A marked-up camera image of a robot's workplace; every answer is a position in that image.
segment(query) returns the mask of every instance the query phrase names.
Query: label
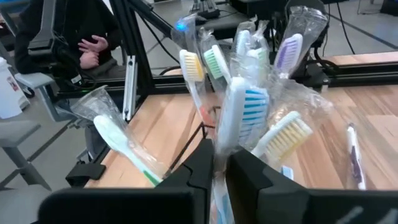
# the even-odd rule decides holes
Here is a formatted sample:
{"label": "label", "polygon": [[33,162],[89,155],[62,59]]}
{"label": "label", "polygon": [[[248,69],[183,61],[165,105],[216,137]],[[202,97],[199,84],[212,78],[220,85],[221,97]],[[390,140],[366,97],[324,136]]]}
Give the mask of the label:
{"label": "label", "polygon": [[75,84],[75,83],[79,82],[80,80],[81,80],[81,76],[80,76],[80,75],[77,75],[75,78],[72,78],[70,81],[71,81],[73,84]]}
{"label": "label", "polygon": [[7,82],[8,82],[8,84],[10,84],[11,88],[14,91],[18,91],[19,90],[17,83],[11,77],[7,78]]}

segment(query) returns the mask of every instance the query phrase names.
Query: green bristles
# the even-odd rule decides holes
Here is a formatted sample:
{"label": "green bristles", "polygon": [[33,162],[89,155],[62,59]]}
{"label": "green bristles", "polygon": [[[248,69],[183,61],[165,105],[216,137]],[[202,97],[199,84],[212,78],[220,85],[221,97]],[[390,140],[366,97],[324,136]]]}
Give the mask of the green bristles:
{"label": "green bristles", "polygon": [[213,53],[213,50],[210,49],[206,51],[203,56],[205,57],[206,64],[210,69],[210,73],[213,75],[214,79],[222,77],[223,73],[221,72],[220,66],[217,63],[217,59]]}

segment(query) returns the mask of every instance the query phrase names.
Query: plastic packaging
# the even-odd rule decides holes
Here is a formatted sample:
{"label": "plastic packaging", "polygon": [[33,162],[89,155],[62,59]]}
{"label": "plastic packaging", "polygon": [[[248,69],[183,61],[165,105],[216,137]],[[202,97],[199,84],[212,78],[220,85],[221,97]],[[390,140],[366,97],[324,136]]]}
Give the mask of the plastic packaging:
{"label": "plastic packaging", "polygon": [[251,45],[251,35],[256,30],[257,16],[250,19],[250,21],[241,22],[236,28],[234,42],[232,43],[231,51],[235,57],[244,57]]}
{"label": "plastic packaging", "polygon": [[212,196],[211,198],[212,203],[210,209],[212,213],[210,217],[210,223],[214,224],[234,223],[231,201],[229,199],[225,175],[223,173],[215,174],[213,179],[213,188],[211,196]]}
{"label": "plastic packaging", "polygon": [[259,25],[255,33],[252,35],[252,47],[247,53],[250,57],[256,57],[259,61],[259,82],[266,79],[269,75],[269,46],[264,38],[264,32],[267,29],[269,21],[259,21]]}
{"label": "plastic packaging", "polygon": [[187,88],[193,98],[203,122],[207,125],[215,125],[215,114],[208,100],[207,78],[205,67],[201,62],[198,48],[197,31],[194,14],[177,21],[172,30],[172,40],[184,48],[178,48],[180,52],[180,65],[187,84]]}
{"label": "plastic packaging", "polygon": [[[279,127],[281,125],[279,121],[295,111],[295,113],[300,115],[299,117],[302,121],[300,127],[295,127],[301,129],[299,133],[305,137],[302,139],[305,141],[309,137],[305,133],[311,135],[313,131],[316,131],[333,110],[333,104],[330,101],[326,100],[319,93],[296,83],[294,80],[280,79],[279,82],[274,83],[274,85],[277,87],[269,90],[270,96],[273,99],[273,104],[267,119],[270,129],[269,132],[273,130],[276,124],[278,124],[276,127]],[[286,149],[288,151],[283,152],[284,156],[282,157],[267,157],[265,153],[260,159],[275,170],[279,170],[284,160],[288,158],[301,143],[302,142],[299,141],[298,144],[288,147]]]}
{"label": "plastic packaging", "polygon": [[212,33],[212,30],[200,29],[200,51],[213,89],[222,102],[226,86],[231,82],[231,74],[224,53]]}
{"label": "plastic packaging", "polygon": [[196,14],[179,19],[172,29],[172,40],[181,48],[199,54],[196,30]]}
{"label": "plastic packaging", "polygon": [[231,55],[229,60],[229,67],[232,77],[239,76],[240,63],[243,63],[243,58],[246,57],[252,45],[251,35],[256,29],[255,22],[257,16],[252,18],[250,21],[241,22],[236,28],[236,34],[232,43]]}
{"label": "plastic packaging", "polygon": [[258,141],[266,129],[269,95],[243,77],[233,77],[221,107],[215,140],[213,191],[218,223],[233,223],[224,172],[228,156],[250,142]]}
{"label": "plastic packaging", "polygon": [[356,189],[366,190],[366,178],[362,164],[362,155],[359,148],[355,125],[353,123],[350,123],[347,127],[347,148],[351,161],[351,180],[355,183]]}
{"label": "plastic packaging", "polygon": [[302,35],[302,45],[296,66],[290,69],[289,75],[299,66],[311,45],[318,39],[320,33],[327,24],[328,18],[317,9],[307,8],[305,6],[294,6],[290,8],[289,23],[287,24],[282,44],[293,35],[300,34]]}
{"label": "plastic packaging", "polygon": [[153,185],[157,185],[162,181],[167,169],[135,139],[132,132],[128,131],[127,122],[122,119],[122,114],[105,87],[99,87],[86,94],[71,107],[71,110],[76,115],[94,122],[97,131],[109,147],[126,156]]}

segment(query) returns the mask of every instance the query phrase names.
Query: toothbrush head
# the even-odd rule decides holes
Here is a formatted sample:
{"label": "toothbrush head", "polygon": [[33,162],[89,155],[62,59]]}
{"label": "toothbrush head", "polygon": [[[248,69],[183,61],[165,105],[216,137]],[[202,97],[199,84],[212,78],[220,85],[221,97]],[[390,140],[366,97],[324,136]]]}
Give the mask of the toothbrush head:
{"label": "toothbrush head", "polygon": [[126,134],[109,117],[98,115],[93,122],[97,131],[111,149],[118,152],[126,150],[129,144]]}
{"label": "toothbrush head", "polygon": [[270,128],[252,153],[256,157],[265,153],[268,161],[282,162],[312,133],[312,129],[301,120],[300,113],[292,111]]}
{"label": "toothbrush head", "polygon": [[288,39],[285,39],[279,47],[274,67],[284,73],[290,72],[299,60],[302,45],[303,36],[301,34],[294,34]]}
{"label": "toothbrush head", "polygon": [[228,83],[231,81],[228,66],[218,45],[213,45],[210,50],[207,50],[203,54],[203,56],[209,67],[210,73],[215,79],[224,76]]}
{"label": "toothbrush head", "polygon": [[236,55],[238,57],[246,56],[248,44],[251,42],[251,35],[248,30],[242,30],[239,32],[236,38]]}
{"label": "toothbrush head", "polygon": [[269,95],[242,77],[233,77],[221,112],[218,149],[245,144],[252,131],[266,127]]}
{"label": "toothbrush head", "polygon": [[185,81],[201,82],[203,80],[203,69],[197,54],[181,50],[180,65]]}
{"label": "toothbrush head", "polygon": [[260,68],[269,67],[269,54],[268,51],[264,48],[252,49],[248,51],[247,54],[249,57],[257,58],[259,60]]}

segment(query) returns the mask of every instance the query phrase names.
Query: white bristles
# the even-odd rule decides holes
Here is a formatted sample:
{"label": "white bristles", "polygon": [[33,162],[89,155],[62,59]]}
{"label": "white bristles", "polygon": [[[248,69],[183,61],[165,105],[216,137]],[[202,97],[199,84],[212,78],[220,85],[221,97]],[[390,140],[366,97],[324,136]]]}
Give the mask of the white bristles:
{"label": "white bristles", "polygon": [[197,54],[181,50],[180,65],[185,81],[201,82],[203,80],[203,70]]}
{"label": "white bristles", "polygon": [[252,153],[257,157],[265,153],[268,161],[280,162],[312,133],[312,129],[301,120],[300,114],[292,111],[270,128]]}

